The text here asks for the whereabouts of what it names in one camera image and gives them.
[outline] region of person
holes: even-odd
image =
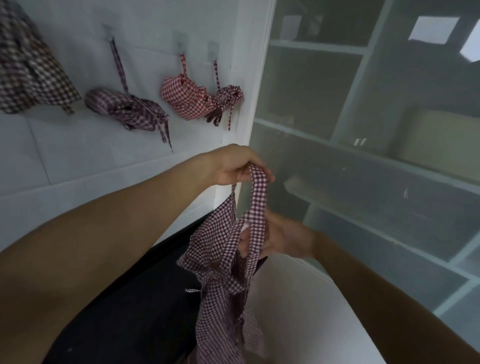
[[[130,268],[206,188],[251,180],[262,160],[229,145],[68,211],[0,253],[0,362],[41,363],[62,329]],[[326,269],[387,364],[480,363],[433,314],[321,232],[265,211],[262,256],[314,257]],[[249,230],[240,236],[245,255]]]

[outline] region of glass panel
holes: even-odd
[[[278,1],[250,144],[268,204],[479,349],[480,6],[366,3]]]
[[[366,46],[384,0],[278,0],[272,39]]]

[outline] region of red gingham apron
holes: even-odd
[[[214,61],[214,69],[216,76],[216,85],[218,92],[215,96],[207,93],[204,86],[197,84],[187,77],[187,64],[185,55],[180,55],[183,73],[177,77],[169,77],[165,79],[161,89],[161,96],[170,104],[185,120],[199,119],[207,117],[207,122],[212,122],[215,126],[220,125],[222,114],[228,108],[233,110],[233,106],[240,101],[243,93],[239,86],[226,86],[220,88],[218,79],[218,66]],[[228,130],[230,130],[231,114],[228,120]]]
[[[251,209],[236,220],[233,185],[230,197],[192,235],[190,246],[178,261],[180,267],[193,272],[202,284],[196,325],[198,364],[244,364],[239,338],[260,340],[261,337],[254,318],[244,315],[244,307],[264,242],[267,176],[255,165],[250,165],[250,170]],[[250,225],[251,240],[248,256],[242,258],[237,245],[245,223]],[[242,333],[245,319],[248,324]],[[258,345],[245,348],[258,349]]]
[[[114,39],[110,41],[110,47],[125,93],[95,88],[86,93],[85,104],[99,115],[118,120],[129,131],[142,129],[153,132],[158,127],[162,141],[164,143],[168,141],[171,148],[167,113],[156,102],[129,93],[127,78]]]

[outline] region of white tiled wall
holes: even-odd
[[[228,84],[238,0],[19,0],[38,25],[73,84],[121,91],[102,23],[114,27],[130,92],[158,102],[170,115],[173,152],[160,133],[126,131],[86,108],[67,116],[37,106],[0,114],[0,250],[39,224],[82,203],[154,176],[221,145],[225,123],[185,121],[159,96],[161,82],[181,71],[173,31],[188,36],[189,77],[214,91],[208,42],[220,44],[220,82]],[[203,193],[165,238],[213,208]]]

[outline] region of white wall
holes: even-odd
[[[297,259],[270,256],[247,304],[275,364],[385,363],[338,288]]]
[[[170,115],[174,153],[159,132],[126,131],[116,121],[80,109],[37,106],[0,115],[0,250],[41,223],[106,193],[152,177],[222,144],[223,122],[185,121],[159,96],[161,82],[181,71],[172,32],[187,33],[187,67],[215,91],[209,41],[220,44],[220,82],[230,82],[238,0],[20,0],[77,89],[121,90],[102,23],[115,28],[130,91]],[[197,198],[164,237],[213,209],[215,189]]]

